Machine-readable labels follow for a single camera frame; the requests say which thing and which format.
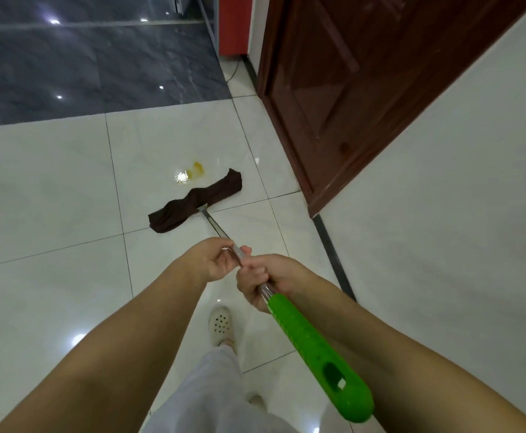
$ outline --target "forearm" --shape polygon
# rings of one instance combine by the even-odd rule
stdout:
[[[526,415],[468,372],[389,327],[323,278],[292,295],[366,381],[388,431],[526,431]]]
[[[0,433],[52,431],[53,422],[64,426],[59,431],[137,431],[206,284],[183,264],[173,262],[87,334],[0,423]]]

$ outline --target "spill on floor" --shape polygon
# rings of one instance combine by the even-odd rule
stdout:
[[[185,183],[200,178],[204,174],[205,169],[203,165],[199,162],[194,162],[191,168],[187,168],[185,171],[178,171],[175,174],[175,180],[179,183]]]

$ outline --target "red panel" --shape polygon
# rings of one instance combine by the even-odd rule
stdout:
[[[219,0],[219,54],[246,55],[253,0]]]

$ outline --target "shoe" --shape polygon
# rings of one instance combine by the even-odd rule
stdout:
[[[263,400],[261,395],[254,394],[247,400],[250,405],[257,407],[263,413],[267,413],[267,404],[265,404],[265,401]]]
[[[209,335],[213,346],[219,346],[226,339],[235,342],[231,312],[227,307],[218,307],[211,312],[209,317]]]

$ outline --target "dark brown mop cloth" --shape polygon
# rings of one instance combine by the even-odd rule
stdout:
[[[181,225],[189,216],[197,212],[202,205],[213,205],[229,196],[239,193],[243,188],[241,174],[229,169],[222,180],[206,188],[193,188],[184,199],[168,202],[164,208],[149,214],[151,229],[155,232],[167,232]]]

